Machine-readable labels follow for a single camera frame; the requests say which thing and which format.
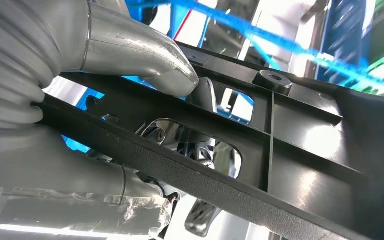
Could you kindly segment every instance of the black plastic panel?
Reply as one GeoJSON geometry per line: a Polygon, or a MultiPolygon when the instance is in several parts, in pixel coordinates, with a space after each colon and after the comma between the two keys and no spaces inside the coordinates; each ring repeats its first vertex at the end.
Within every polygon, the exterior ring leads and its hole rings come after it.
{"type": "Polygon", "coordinates": [[[287,239],[384,239],[384,98],[281,72],[293,83],[285,96],[253,85],[255,66],[182,49],[199,55],[200,77],[254,100],[249,125],[119,77],[81,73],[63,77],[106,94],[99,107],[82,112],[47,96],[42,124],[287,239]],[[107,114],[120,116],[117,125],[101,120],[107,114]],[[243,158],[238,179],[134,134],[160,118],[234,146],[243,158]]]}

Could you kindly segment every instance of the white surface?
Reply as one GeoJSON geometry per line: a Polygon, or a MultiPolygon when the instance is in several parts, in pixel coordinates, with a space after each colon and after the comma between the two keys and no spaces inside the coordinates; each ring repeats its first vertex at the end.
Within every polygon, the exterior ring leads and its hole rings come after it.
{"type": "MultiPolygon", "coordinates": [[[[292,25],[281,18],[278,18],[277,16],[264,13],[261,14],[256,26],[260,29],[282,36],[292,41],[295,40],[298,32],[297,26],[292,25]]],[[[255,37],[255,41],[268,55],[275,56],[287,63],[289,63],[291,60],[292,53],[283,47],[264,40],[260,37],[255,37]]]]}
{"type": "Polygon", "coordinates": [[[43,91],[57,99],[76,106],[87,89],[85,86],[57,76],[43,91]]]}
{"type": "Polygon", "coordinates": [[[167,35],[170,30],[170,14],[172,12],[171,4],[164,4],[158,6],[158,12],[154,20],[149,25],[151,28],[157,30],[158,32],[167,35]]]}
{"type": "MultiPolygon", "coordinates": [[[[217,0],[199,0],[200,4],[203,4],[212,9],[216,8],[217,0]]],[[[197,47],[200,43],[201,36],[204,31],[206,24],[207,16],[197,12],[192,11],[189,17],[185,20],[183,28],[175,38],[176,41],[188,44],[194,47],[197,47]]]]}
{"type": "MultiPolygon", "coordinates": [[[[316,16],[313,16],[308,22],[302,22],[299,25],[295,42],[301,44],[305,49],[310,48],[314,26],[316,24],[316,16]]],[[[306,73],[308,57],[302,54],[293,54],[289,63],[288,72],[302,78],[306,73]]]]}

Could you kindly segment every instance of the screw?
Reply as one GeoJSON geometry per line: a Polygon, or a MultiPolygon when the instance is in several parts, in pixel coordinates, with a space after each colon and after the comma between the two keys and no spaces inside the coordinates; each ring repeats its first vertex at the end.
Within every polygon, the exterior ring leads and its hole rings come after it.
{"type": "Polygon", "coordinates": [[[155,130],[155,141],[161,143],[166,138],[166,133],[161,128],[155,130]]]}

